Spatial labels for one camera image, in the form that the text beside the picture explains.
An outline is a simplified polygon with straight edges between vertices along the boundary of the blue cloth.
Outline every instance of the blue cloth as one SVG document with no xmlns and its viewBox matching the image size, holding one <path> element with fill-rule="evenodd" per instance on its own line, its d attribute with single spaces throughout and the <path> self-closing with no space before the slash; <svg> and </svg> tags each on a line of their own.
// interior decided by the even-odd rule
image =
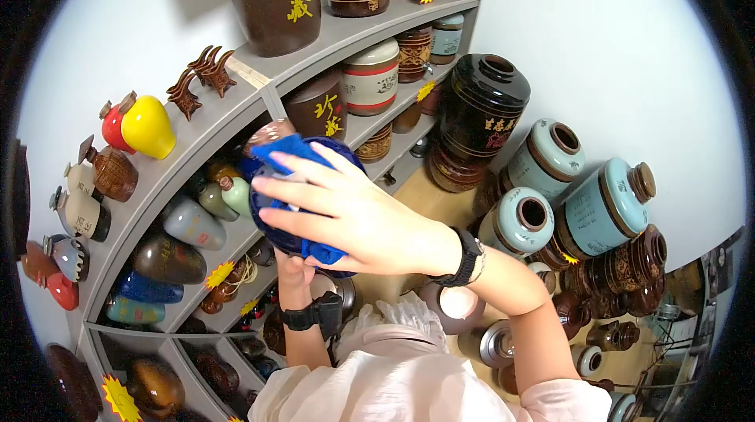
<svg viewBox="0 0 755 422">
<path fill-rule="evenodd" d="M 292 174 L 293 171 L 270 158 L 270 153 L 288 153 L 289 155 L 296 155 L 297 157 L 306 158 L 307 160 L 312 160 L 315 163 L 325 165 L 328 168 L 333 168 L 333 165 L 330 164 L 328 160 L 325 160 L 322 156 L 315 153 L 315 151 L 312 150 L 312 147 L 303 142 L 301 135 L 299 134 L 284 136 L 280 140 L 276 140 L 275 142 L 272 142 L 270 144 L 253 146 L 251 147 L 251 152 L 254 153 L 260 160 L 268 164 L 273 170 L 282 174 Z M 270 207 L 277 209 L 288 209 L 288 204 L 275 199 L 273 200 L 273 203 L 270 205 Z M 315 257 L 322 264 L 332 265 L 340 260 L 341 257 L 345 257 L 346 252 L 331 247 L 330 245 L 302 238 L 301 255 L 305 258 Z"/>
</svg>

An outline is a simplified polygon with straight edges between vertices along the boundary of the white wall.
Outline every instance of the white wall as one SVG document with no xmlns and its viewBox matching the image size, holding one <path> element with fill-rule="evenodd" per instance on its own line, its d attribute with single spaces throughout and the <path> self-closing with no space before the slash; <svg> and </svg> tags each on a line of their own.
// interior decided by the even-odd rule
<svg viewBox="0 0 755 422">
<path fill-rule="evenodd" d="M 79 144 L 99 134 L 99 108 L 129 90 L 161 100 L 208 44 L 244 42 L 229 0 L 67 0 L 23 98 L 29 146 L 29 237 L 62 231 L 48 199 Z M 483 0 L 473 50 L 510 59 L 532 101 L 507 158 L 537 118 L 580 136 L 595 166 L 619 155 L 656 174 L 652 220 L 670 267 L 710 250 L 744 223 L 744 161 L 716 53 L 686 0 Z M 70 346 L 64 312 L 22 276 L 41 344 Z"/>
</svg>

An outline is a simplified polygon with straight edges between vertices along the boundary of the yellow vase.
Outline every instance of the yellow vase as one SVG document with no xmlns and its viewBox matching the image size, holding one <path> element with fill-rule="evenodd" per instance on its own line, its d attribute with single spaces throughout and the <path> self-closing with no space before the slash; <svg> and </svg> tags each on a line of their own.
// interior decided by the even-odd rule
<svg viewBox="0 0 755 422">
<path fill-rule="evenodd" d="M 176 134 L 165 107 L 155 96 L 136 96 L 134 91 L 121 103 L 121 134 L 132 149 L 162 160 L 176 145 Z"/>
</svg>

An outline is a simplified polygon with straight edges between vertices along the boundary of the woman's right hand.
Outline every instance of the woman's right hand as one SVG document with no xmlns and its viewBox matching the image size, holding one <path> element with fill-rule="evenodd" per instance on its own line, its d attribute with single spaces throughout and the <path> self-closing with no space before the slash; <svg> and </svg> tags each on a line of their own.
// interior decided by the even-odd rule
<svg viewBox="0 0 755 422">
<path fill-rule="evenodd" d="M 251 182 L 265 196 L 315 213 L 264 208 L 260 219 L 265 223 L 348 254 L 329 266 L 314 257 L 307 257 L 306 263 L 376 275 L 441 276 L 457 272 L 461 243 L 456 232 L 392 198 L 335 151 L 317 143 L 310 145 L 335 170 L 275 152 L 271 156 L 278 163 L 303 175 L 307 182 L 271 177 L 256 177 Z"/>
</svg>

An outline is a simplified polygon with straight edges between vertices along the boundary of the black wristwatch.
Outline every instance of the black wristwatch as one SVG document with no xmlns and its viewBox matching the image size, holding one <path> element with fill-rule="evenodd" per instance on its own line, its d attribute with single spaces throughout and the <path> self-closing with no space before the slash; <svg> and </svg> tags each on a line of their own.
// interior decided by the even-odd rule
<svg viewBox="0 0 755 422">
<path fill-rule="evenodd" d="M 428 276 L 434 282 L 443 287 L 466 286 L 472 278 L 478 258 L 482 257 L 485 248 L 479 240 L 467 232 L 456 227 L 451 227 L 461 240 L 461 265 L 455 275 Z"/>
<path fill-rule="evenodd" d="M 302 310 L 286 310 L 281 313 L 281 320 L 293 331 L 304 331 L 315 324 L 325 339 L 338 332 L 343 318 L 344 299 L 333 291 L 326 293 Z"/>
</svg>

